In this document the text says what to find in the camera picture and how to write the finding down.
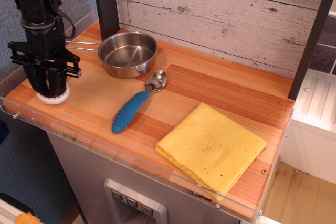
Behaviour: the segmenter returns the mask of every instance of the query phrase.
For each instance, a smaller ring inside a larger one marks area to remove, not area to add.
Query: black robotic arm
[[[27,42],[10,42],[12,62],[24,66],[33,89],[47,98],[61,96],[66,90],[66,77],[79,78],[80,58],[65,48],[65,39],[75,35],[71,19],[59,10],[61,0],[14,0],[21,11],[21,25]],[[64,33],[62,18],[72,24],[72,34]]]

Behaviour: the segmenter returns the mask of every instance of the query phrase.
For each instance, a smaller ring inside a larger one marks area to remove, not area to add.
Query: white wooden wall
[[[118,0],[120,27],[294,77],[321,0]]]

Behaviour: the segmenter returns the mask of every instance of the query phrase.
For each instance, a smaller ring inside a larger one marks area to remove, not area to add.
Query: wooden floor
[[[280,163],[264,215],[281,224],[336,220],[336,185]]]

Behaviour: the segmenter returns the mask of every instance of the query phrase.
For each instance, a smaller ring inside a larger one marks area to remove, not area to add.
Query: yellow cloth
[[[266,145],[256,134],[202,103],[156,144],[156,151],[197,183],[226,195]]]
[[[40,224],[40,220],[33,216],[30,212],[27,214],[20,214],[15,220],[14,224]]]

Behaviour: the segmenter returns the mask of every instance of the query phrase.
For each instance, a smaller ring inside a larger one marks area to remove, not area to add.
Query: cable
[[[71,33],[71,36],[68,37],[66,36],[63,31],[61,30],[61,28],[59,26],[56,26],[57,30],[62,34],[63,37],[65,37],[66,39],[73,39],[75,37],[75,34],[76,34],[76,29],[75,29],[75,25],[74,23],[72,22],[71,18],[66,15],[64,12],[62,12],[61,10],[56,10],[56,13],[59,14],[60,16],[62,16],[63,18],[65,18],[67,21],[69,21],[72,25],[72,33]]]

